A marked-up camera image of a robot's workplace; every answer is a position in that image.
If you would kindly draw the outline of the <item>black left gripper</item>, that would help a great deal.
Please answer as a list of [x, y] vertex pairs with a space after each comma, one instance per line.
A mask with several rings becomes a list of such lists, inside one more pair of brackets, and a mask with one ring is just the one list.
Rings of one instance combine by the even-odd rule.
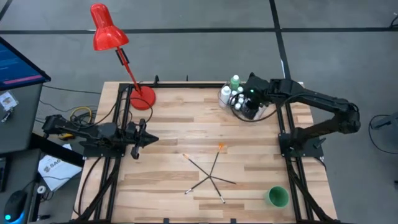
[[131, 156], [133, 159], [139, 158], [139, 148], [145, 148], [146, 146], [157, 142], [159, 139], [157, 136], [144, 132], [146, 130], [145, 119], [140, 119], [136, 124], [131, 121], [127, 124], [125, 129], [125, 140], [129, 144], [133, 144], [131, 150]]

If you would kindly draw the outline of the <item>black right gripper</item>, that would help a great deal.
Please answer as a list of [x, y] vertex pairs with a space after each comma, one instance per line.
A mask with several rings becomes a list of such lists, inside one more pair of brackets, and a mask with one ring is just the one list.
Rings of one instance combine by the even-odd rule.
[[[256, 103], [269, 103], [267, 95], [269, 82], [259, 77], [249, 77], [244, 84], [244, 93]], [[258, 105], [247, 105], [248, 100], [241, 100], [241, 114], [248, 119], [253, 120], [258, 112]]]

